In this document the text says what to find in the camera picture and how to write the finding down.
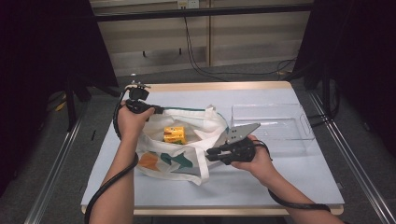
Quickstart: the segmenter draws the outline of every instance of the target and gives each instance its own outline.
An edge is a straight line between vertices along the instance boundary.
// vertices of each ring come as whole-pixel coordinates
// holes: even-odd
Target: person's right hand
[[[255,143],[256,136],[249,135],[248,138]],[[264,185],[268,186],[269,183],[280,174],[271,162],[265,147],[256,147],[256,155],[251,162],[233,161],[231,166],[249,171]]]

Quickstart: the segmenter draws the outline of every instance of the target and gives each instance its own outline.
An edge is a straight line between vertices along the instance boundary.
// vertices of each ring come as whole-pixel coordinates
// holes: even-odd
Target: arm
[[[142,114],[134,114],[123,106],[119,111],[118,124],[121,141],[116,156],[102,184],[132,164],[137,139],[146,119],[154,112],[150,108]],[[134,172],[131,171],[115,182],[93,206],[90,223],[133,223],[134,219]]]
[[[251,140],[257,140],[253,135],[250,135],[249,138]],[[286,202],[314,203],[276,170],[264,147],[256,147],[256,156],[252,162],[234,161],[232,162],[232,166],[251,172],[265,187],[271,190],[278,198]],[[288,207],[286,207],[286,210],[296,223],[344,223],[338,217],[327,211],[293,209]]]

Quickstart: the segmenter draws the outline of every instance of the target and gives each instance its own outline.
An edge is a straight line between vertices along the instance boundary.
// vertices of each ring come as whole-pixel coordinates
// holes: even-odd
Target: yellow block
[[[184,127],[165,127],[163,130],[163,140],[166,143],[186,145]]]

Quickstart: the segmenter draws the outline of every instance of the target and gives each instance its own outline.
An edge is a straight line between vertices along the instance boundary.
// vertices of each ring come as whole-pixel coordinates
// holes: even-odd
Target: person's left hand
[[[122,101],[121,105],[122,108],[118,116],[120,135],[122,138],[126,136],[138,136],[145,127],[146,120],[154,114],[154,107],[141,114],[135,114],[126,107],[125,101]]]

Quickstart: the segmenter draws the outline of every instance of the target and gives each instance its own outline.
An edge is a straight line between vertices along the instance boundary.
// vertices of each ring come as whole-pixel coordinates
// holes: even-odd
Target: yellow object
[[[64,106],[66,105],[66,94],[64,94],[64,97],[62,97],[62,101],[56,106],[55,111],[61,111]]]
[[[184,127],[165,127],[163,130],[163,140],[166,143],[186,145]]]

